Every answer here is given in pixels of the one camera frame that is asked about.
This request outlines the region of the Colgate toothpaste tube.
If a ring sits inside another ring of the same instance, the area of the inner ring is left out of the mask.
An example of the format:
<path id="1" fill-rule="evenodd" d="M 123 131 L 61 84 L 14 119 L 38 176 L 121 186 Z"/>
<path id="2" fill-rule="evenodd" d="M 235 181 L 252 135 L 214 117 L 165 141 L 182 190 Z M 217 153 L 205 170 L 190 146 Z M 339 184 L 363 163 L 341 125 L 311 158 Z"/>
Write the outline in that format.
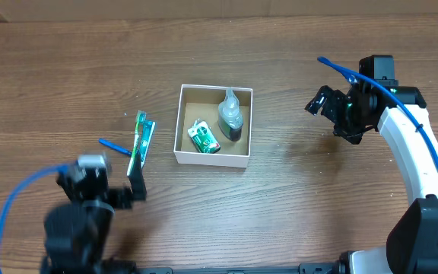
<path id="1" fill-rule="evenodd" d="M 148 150 L 150 148 L 151 140 L 154 134 L 156 123 L 151 120 L 145 120 L 142 126 L 142 134 L 139 141 L 138 152 L 140 155 L 141 167 L 144 166 L 146 162 L 146 157 L 148 155 Z"/>

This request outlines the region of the green white toothbrush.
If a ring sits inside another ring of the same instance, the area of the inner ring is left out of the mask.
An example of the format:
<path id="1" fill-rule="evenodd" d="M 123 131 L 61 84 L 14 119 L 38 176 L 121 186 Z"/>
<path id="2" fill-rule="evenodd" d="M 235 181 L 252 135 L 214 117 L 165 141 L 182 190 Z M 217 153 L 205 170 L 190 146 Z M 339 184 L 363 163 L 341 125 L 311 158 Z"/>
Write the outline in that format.
<path id="1" fill-rule="evenodd" d="M 132 156 L 130 157 L 126 174 L 128 177 L 132 174 L 133 170 L 143 166 L 141 156 L 141 144 L 144 137 L 144 125 L 146 122 L 146 116 L 147 113 L 142 110 L 139 110 L 136 115 Z"/>

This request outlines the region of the green Dettol soap bar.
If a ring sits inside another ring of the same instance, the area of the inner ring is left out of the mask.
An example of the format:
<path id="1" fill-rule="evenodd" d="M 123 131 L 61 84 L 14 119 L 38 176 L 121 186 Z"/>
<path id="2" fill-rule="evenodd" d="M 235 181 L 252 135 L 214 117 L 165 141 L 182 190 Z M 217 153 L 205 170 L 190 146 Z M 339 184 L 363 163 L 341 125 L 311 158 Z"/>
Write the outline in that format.
<path id="1" fill-rule="evenodd" d="M 214 154 L 220 151 L 221 146 L 218 140 L 204 120 L 197 119 L 192 127 L 187 130 L 187 133 L 198 152 Z"/>

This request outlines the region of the foam soap pump bottle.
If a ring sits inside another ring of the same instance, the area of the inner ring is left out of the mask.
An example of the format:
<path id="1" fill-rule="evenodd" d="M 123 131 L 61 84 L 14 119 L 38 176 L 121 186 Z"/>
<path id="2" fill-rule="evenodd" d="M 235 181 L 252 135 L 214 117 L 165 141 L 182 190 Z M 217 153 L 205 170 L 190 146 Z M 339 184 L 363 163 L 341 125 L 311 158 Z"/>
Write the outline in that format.
<path id="1" fill-rule="evenodd" d="M 243 127 L 243 115 L 240 102 L 232 88 L 227 88 L 224 100 L 218 105 L 218 125 L 222 133 L 232 142 L 240 140 Z"/>

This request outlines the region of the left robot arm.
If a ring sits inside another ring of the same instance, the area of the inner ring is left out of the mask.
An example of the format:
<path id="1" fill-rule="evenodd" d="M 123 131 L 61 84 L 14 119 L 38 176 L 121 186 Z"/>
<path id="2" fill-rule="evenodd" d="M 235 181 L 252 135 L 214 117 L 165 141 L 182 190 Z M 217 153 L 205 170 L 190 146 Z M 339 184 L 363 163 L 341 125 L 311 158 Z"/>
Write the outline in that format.
<path id="1" fill-rule="evenodd" d="M 129 186 L 109 187 L 110 173 L 106 155 L 82 155 L 59 172 L 56 182 L 70 203 L 54 208 L 45 218 L 46 257 L 41 273 L 138 272 L 132 261 L 104 260 L 102 256 L 116 211 L 146 200 L 141 155 L 132 153 L 127 170 Z"/>

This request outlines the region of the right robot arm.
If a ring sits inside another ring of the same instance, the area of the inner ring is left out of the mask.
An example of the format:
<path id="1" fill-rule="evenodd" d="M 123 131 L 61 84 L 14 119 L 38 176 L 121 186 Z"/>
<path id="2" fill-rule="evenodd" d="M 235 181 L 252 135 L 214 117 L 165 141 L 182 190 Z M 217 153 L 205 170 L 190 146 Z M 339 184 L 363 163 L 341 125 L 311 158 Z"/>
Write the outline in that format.
<path id="1" fill-rule="evenodd" d="M 347 94 L 322 86 L 306 105 L 353 145 L 374 129 L 387 142 L 405 182 L 409 207 L 386 244 L 349 252 L 338 273 L 438 273 L 438 142 L 415 87 L 354 84 Z"/>

